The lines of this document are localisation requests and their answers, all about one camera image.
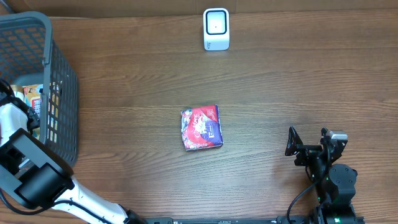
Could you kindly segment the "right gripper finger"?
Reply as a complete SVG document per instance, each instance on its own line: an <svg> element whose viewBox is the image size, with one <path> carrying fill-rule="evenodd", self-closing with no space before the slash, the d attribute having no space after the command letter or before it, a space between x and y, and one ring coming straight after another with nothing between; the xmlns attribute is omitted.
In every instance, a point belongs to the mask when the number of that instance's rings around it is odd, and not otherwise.
<svg viewBox="0 0 398 224"><path fill-rule="evenodd" d="M293 156L300 152L300 148L303 146L303 142L296 132L295 128L291 126L289 128L289 136L287 146L285 149L285 156Z"/></svg>
<svg viewBox="0 0 398 224"><path fill-rule="evenodd" d="M320 144L328 144L330 140L330 137L328 135L328 129L326 127L322 127L321 129L321 139L320 139Z"/></svg>

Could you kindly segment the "red purple tissue pack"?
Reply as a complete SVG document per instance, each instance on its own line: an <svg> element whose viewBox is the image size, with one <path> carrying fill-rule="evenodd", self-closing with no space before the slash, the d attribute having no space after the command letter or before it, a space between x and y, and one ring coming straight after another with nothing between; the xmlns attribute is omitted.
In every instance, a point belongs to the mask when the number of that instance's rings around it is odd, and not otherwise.
<svg viewBox="0 0 398 224"><path fill-rule="evenodd" d="M208 105L181 111L181 135L186 151L221 147L218 105Z"/></svg>

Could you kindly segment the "orange cream snack bag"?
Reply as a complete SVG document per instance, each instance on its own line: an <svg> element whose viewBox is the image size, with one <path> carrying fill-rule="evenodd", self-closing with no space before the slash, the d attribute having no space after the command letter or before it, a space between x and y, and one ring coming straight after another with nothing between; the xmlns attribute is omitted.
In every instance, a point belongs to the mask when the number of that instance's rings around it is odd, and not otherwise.
<svg viewBox="0 0 398 224"><path fill-rule="evenodd" d="M34 112L38 115L40 118L40 113L41 113L41 94L43 92L43 84L35 84L35 85L27 85L27 86L22 86L23 91L24 91L24 102L30 106ZM60 93L60 84L57 84L56 82L52 82L50 84L50 88L53 90L56 90L57 93ZM51 95L51 100L55 102L55 104L58 106L59 103L59 97L56 96L55 94ZM56 118L58 118L58 109L54 105L51 105L49 103L49 112L51 112L52 115L55 115ZM50 117L50 127L54 128L57 130L58 128L58 121L55 120L55 118ZM55 134L53 131L50 131L50 134L54 134L53 136L50 136L50 140L57 142L56 137L57 134ZM35 128L33 130L33 137L36 139L39 139L40 137L40 128Z"/></svg>

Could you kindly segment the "white tube gold cap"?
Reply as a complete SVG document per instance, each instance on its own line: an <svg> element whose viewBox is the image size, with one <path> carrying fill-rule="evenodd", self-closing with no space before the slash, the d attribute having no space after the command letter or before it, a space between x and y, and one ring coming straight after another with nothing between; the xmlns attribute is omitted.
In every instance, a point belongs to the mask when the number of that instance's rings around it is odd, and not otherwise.
<svg viewBox="0 0 398 224"><path fill-rule="evenodd" d="M11 85L15 97L19 98L21 101L25 102L24 88L20 85Z"/></svg>

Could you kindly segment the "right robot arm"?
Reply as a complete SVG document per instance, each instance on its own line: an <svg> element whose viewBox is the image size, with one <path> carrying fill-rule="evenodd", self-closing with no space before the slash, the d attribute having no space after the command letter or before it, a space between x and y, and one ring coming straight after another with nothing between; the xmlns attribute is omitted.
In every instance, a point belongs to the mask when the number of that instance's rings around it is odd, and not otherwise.
<svg viewBox="0 0 398 224"><path fill-rule="evenodd" d="M285 155L296 157L295 165L305 168L311 185L292 200L282 223L364 223L363 217L356 216L351 203L356 194L358 172L336 163L347 143L346 133L324 127L317 145L304 144L295 128L289 128ZM291 211L295 203L313 189L318 205L307 216L293 217Z"/></svg>

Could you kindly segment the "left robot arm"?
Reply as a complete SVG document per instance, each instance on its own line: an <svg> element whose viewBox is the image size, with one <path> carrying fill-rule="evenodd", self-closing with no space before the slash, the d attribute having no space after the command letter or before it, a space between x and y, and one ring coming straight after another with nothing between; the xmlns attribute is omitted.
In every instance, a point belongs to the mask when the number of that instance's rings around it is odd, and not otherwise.
<svg viewBox="0 0 398 224"><path fill-rule="evenodd" d="M21 215L60 210L88 223L145 222L82 186L69 164L33 137L39 126L38 114L1 80L1 200L8 209Z"/></svg>

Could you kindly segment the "white barcode scanner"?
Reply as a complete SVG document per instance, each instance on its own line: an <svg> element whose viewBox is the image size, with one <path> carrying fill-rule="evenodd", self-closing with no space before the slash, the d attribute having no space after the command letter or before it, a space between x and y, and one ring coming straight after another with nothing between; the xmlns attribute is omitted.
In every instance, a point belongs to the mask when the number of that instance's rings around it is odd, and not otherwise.
<svg viewBox="0 0 398 224"><path fill-rule="evenodd" d="M207 51L228 50L230 43L229 12L209 8L203 13L203 45Z"/></svg>

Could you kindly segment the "dark grey plastic basket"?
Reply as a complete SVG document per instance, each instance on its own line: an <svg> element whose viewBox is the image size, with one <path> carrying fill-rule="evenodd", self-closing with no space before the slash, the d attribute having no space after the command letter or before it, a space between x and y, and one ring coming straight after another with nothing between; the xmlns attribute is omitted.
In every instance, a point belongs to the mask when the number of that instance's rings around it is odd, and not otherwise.
<svg viewBox="0 0 398 224"><path fill-rule="evenodd" d="M79 81L40 12L1 16L1 79L41 84L39 139L70 166L78 159Z"/></svg>

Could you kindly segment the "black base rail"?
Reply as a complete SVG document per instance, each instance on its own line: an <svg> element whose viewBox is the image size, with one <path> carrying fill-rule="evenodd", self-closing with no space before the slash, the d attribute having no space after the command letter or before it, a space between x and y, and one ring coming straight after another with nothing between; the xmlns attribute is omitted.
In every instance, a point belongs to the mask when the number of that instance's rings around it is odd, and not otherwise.
<svg viewBox="0 0 398 224"><path fill-rule="evenodd" d="M202 218L202 219L173 219L173 218L145 218L147 224L289 224L286 216L276 218ZM314 223L359 223L365 224L363 217L357 217L356 220L350 220L343 217L328 219L327 222L318 222L315 219L306 216L291 216L292 223L295 224L314 224Z"/></svg>

